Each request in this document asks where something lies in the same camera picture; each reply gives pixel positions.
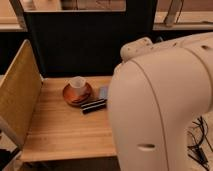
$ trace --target saucer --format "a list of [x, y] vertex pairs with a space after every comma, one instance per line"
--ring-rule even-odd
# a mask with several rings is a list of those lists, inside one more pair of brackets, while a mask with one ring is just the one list
[[92, 87], [89, 83], [85, 84], [86, 90], [85, 93], [81, 96], [79, 96], [74, 89], [70, 86], [70, 84], [67, 84], [63, 89], [63, 97], [64, 100], [72, 106], [80, 106], [83, 103], [87, 102], [89, 98], [92, 95]]

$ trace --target orange saucer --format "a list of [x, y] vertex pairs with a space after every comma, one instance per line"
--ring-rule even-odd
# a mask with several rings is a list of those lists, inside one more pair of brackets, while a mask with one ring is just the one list
[[86, 86], [85, 93], [79, 96], [70, 86], [70, 84], [67, 84], [63, 89], [64, 100], [72, 106], [80, 106], [83, 103], [87, 102], [87, 100], [89, 100], [89, 98], [92, 95], [92, 87], [90, 86], [89, 83], [86, 83], [85, 86]]

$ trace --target black wall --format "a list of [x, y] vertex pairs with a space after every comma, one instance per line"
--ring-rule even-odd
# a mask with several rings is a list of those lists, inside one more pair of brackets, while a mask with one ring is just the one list
[[25, 38], [25, 32], [0, 32], [0, 74], [6, 72]]
[[25, 13], [44, 76], [112, 74], [123, 44], [149, 36], [156, 0], [127, 0], [126, 12]]

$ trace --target black cable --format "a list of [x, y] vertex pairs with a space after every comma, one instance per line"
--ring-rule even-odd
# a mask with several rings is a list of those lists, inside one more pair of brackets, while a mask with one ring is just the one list
[[178, 23], [178, 20], [179, 20], [179, 18], [180, 18], [180, 15], [181, 15], [181, 13], [182, 13], [182, 10], [183, 10], [183, 5], [184, 5], [184, 0], [181, 0], [180, 11], [179, 11], [179, 14], [178, 14], [178, 16], [177, 16], [177, 19], [176, 19], [175, 23]]
[[203, 149], [200, 147], [204, 141], [204, 139], [206, 139], [207, 143], [209, 144], [209, 147], [211, 150], [212, 146], [209, 143], [208, 139], [207, 139], [207, 134], [208, 134], [208, 124], [206, 123], [205, 119], [201, 116], [199, 118], [197, 118], [197, 121], [192, 122], [193, 124], [196, 125], [196, 127], [191, 127], [192, 129], [200, 129], [201, 131], [201, 137], [199, 138], [199, 140], [196, 139], [195, 135], [188, 131], [188, 134], [191, 135], [193, 141], [194, 141], [194, 145], [188, 146], [188, 149], [193, 152], [193, 154], [196, 156], [196, 158], [194, 156], [192, 156], [191, 154], [188, 154], [188, 156], [190, 158], [192, 158], [194, 161], [196, 161], [197, 163], [199, 163], [206, 171], [209, 171], [209, 165], [208, 160], [206, 158], [206, 155], [203, 151]]
[[188, 156], [193, 159], [194, 161], [196, 161], [197, 163], [199, 163], [206, 171], [209, 171], [209, 166], [208, 165], [204, 165], [202, 164], [198, 159], [196, 159], [194, 156], [192, 156], [191, 154], [188, 154]]

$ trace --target screw hole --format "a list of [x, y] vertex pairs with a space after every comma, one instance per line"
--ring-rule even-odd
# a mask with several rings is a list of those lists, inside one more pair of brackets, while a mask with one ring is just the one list
[[144, 152], [154, 151], [155, 145], [154, 144], [139, 144], [138, 149]]
[[212, 48], [211, 48], [211, 47], [206, 46], [206, 45], [202, 45], [201, 47], [202, 47], [204, 50], [212, 50]]

